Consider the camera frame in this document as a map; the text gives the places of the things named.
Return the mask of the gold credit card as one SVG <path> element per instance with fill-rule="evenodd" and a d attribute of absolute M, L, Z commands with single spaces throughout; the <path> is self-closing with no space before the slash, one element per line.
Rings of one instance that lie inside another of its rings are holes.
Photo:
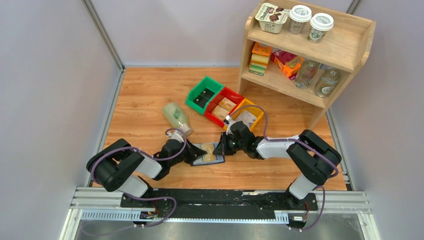
<path fill-rule="evenodd" d="M 201 148 L 206 151 L 206 154 L 202 157 L 205 164 L 211 164 L 216 161 L 216 156 L 213 154 L 215 149 L 213 143 L 204 143 Z"/>

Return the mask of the blue leather card holder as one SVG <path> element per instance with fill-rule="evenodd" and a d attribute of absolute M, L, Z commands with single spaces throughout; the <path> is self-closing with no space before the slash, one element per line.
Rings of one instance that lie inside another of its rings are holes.
<path fill-rule="evenodd" d="M 225 157 L 223 155 L 214 155 L 213 154 L 213 151 L 218 146 L 217 142 L 196 143 L 196 144 L 194 144 L 194 146 L 206 151 L 206 154 L 197 158 L 193 163 L 190 164 L 191 166 L 193 166 L 193 167 L 207 166 L 207 165 L 222 164 L 222 163 L 225 162 Z"/>

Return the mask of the green liquid plastic bottle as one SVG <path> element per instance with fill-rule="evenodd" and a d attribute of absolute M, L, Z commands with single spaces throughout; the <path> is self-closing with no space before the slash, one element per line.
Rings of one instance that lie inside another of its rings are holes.
<path fill-rule="evenodd" d="M 162 114 L 173 128 L 179 128 L 189 136 L 193 133 L 189 119 L 182 108 L 175 102 L 171 102 L 162 108 Z"/>

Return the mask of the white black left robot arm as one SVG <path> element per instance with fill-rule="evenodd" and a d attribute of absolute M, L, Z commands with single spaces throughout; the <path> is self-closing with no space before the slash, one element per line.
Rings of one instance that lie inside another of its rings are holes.
<path fill-rule="evenodd" d="M 170 173 L 171 167 L 181 162 L 191 165 L 207 154 L 190 141 L 169 139 L 159 152 L 148 156 L 121 138 L 89 159 L 86 170 L 107 192 L 130 194 L 135 203 L 145 208 L 153 201 L 153 194 L 148 190 L 151 186 L 133 175 L 134 172 L 159 181 Z"/>

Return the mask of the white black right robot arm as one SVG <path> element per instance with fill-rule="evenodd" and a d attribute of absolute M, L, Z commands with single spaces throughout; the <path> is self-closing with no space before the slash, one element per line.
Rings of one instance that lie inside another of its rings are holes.
<path fill-rule="evenodd" d="M 256 136 L 242 122 L 231 124 L 221 133 L 214 155 L 232 156 L 243 151 L 252 159 L 291 159 L 300 175 L 289 185 L 285 195 L 286 205 L 299 209 L 309 192 L 338 174 L 337 166 L 342 160 L 340 153 L 331 145 L 306 129 L 301 134 L 285 138 Z"/>

